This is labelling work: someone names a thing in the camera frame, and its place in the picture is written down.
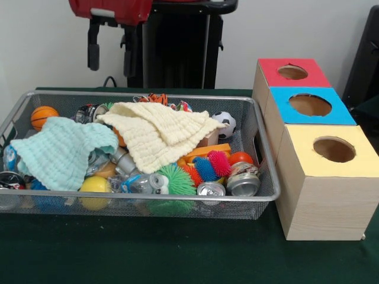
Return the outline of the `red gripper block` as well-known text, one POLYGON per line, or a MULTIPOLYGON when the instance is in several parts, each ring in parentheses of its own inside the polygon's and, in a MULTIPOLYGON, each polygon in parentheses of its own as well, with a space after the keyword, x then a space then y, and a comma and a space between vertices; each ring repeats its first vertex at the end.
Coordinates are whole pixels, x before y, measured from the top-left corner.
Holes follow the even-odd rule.
POLYGON ((140 0, 69 0, 77 17, 90 20, 87 45, 87 65, 92 71, 99 69, 99 26, 109 23, 112 27, 126 25, 122 44, 124 52, 124 76, 134 76, 134 27, 147 21, 153 1, 140 0))

